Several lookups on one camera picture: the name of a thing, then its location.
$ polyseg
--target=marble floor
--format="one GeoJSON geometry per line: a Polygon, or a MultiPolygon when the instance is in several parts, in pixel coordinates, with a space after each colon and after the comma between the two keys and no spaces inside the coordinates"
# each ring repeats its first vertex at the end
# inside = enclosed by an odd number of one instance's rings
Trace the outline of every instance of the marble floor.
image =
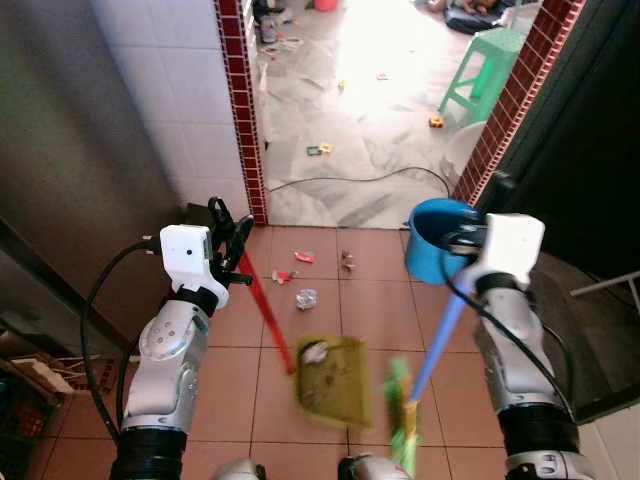
{"type": "Polygon", "coordinates": [[[464,110],[450,102],[442,129],[427,121],[471,37],[407,0],[342,0],[333,12],[305,10],[306,3],[288,0],[295,22],[277,27],[302,46],[260,54],[270,222],[398,228],[416,204],[447,196],[453,185],[410,170],[376,182],[282,186],[371,179],[408,166],[442,176],[444,149],[465,123],[464,110]],[[306,147],[320,143],[333,152],[307,156],[306,147]]]}

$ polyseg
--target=blue bucket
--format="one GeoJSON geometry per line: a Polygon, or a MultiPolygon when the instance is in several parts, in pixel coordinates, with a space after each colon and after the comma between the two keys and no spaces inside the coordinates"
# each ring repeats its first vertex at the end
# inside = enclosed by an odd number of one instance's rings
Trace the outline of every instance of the blue bucket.
{"type": "MultiPolygon", "coordinates": [[[[476,216],[476,211],[466,203],[448,198],[427,200],[418,204],[409,217],[409,246],[405,263],[418,280],[434,285],[444,283],[440,274],[439,255],[442,238],[456,231],[461,223],[476,216]]],[[[465,257],[445,254],[445,270],[452,277],[465,264],[465,257]]]]}

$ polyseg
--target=green broom bristles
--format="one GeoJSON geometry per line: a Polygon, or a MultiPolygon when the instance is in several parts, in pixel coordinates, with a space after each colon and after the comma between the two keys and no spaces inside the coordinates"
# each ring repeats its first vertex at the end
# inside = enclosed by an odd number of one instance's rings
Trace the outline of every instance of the green broom bristles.
{"type": "Polygon", "coordinates": [[[407,361],[404,358],[393,358],[389,362],[389,380],[384,385],[394,431],[391,452],[393,461],[413,478],[416,473],[418,435],[417,404],[409,403],[411,384],[411,369],[407,361]]]}

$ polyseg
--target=blue broom handle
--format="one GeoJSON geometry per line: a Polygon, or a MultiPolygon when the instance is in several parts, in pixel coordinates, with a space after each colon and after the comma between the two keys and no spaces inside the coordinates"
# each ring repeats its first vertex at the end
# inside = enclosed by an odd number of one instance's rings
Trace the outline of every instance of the blue broom handle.
{"type": "MultiPolygon", "coordinates": [[[[465,289],[461,288],[461,285],[458,285],[458,289],[462,290],[464,293],[467,293],[465,289]]],[[[464,306],[465,303],[463,299],[455,294],[451,295],[451,297],[449,298],[449,303],[447,304],[447,308],[444,312],[444,315],[442,316],[442,320],[440,321],[440,325],[438,326],[436,336],[433,339],[431,348],[427,353],[427,358],[425,358],[425,361],[422,364],[422,368],[420,369],[417,381],[413,385],[413,390],[411,391],[409,401],[417,402],[422,397],[424,389],[427,387],[427,383],[429,383],[429,379],[431,378],[431,375],[433,375],[433,371],[438,365],[438,361],[442,356],[442,352],[444,352],[444,349],[449,342],[449,338],[451,337],[451,334],[458,324],[458,319],[462,314],[464,306]]]]}

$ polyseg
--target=stool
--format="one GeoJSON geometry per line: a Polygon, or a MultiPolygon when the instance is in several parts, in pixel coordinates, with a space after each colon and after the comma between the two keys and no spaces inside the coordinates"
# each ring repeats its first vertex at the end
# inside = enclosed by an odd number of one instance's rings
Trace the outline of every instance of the stool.
{"type": "Polygon", "coordinates": [[[524,35],[507,28],[495,28],[476,33],[438,110],[444,112],[447,101],[451,99],[471,112],[472,123],[487,120],[498,101],[524,40],[524,35]],[[460,81],[474,52],[484,56],[480,73],[475,78],[460,81]],[[456,91],[466,85],[473,85],[469,98],[465,98],[456,91]]]}

